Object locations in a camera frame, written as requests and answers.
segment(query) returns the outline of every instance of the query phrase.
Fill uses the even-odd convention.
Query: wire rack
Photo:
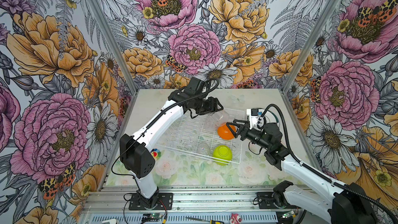
[[[245,112],[234,109],[224,109],[233,119],[244,119]],[[180,152],[185,155],[200,157],[221,163],[240,163],[241,145],[240,139],[224,140],[217,134],[217,126],[208,115],[198,116],[191,119],[188,114],[177,119],[160,137],[157,145],[168,150]],[[226,161],[212,157],[216,147],[225,145],[232,151],[232,160]]]

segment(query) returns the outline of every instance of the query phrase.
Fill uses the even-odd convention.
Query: black mounting plate
[[[282,209],[277,207],[273,201],[267,201],[264,200],[264,198],[272,198],[272,194],[273,192],[257,192],[257,197],[258,199],[262,199],[261,201],[258,201],[258,207],[260,209]],[[297,206],[293,206],[293,205],[287,205],[285,208],[294,208],[296,209]]]
[[[131,195],[129,210],[147,210],[141,201],[139,200],[140,195],[138,193],[134,193]],[[167,210],[172,209],[173,205],[173,193],[159,193],[158,199],[164,203]],[[151,210],[164,210],[162,204],[158,203]]]

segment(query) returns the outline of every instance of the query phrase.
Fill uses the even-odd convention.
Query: wall
[[[0,214],[73,224],[131,93],[86,4],[0,0]]]
[[[139,88],[280,87],[327,0],[98,0]],[[300,84],[312,77],[309,56]]]
[[[366,18],[385,2],[391,11]],[[396,8],[396,0],[341,0],[314,43],[310,81],[297,77],[286,92],[323,172],[360,185],[395,215]],[[381,210],[378,219],[391,222]]]

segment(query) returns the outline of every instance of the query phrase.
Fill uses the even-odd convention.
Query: lime green bowl
[[[217,146],[213,151],[213,157],[218,158],[215,159],[215,162],[219,165],[228,165],[232,160],[232,151],[228,146]]]

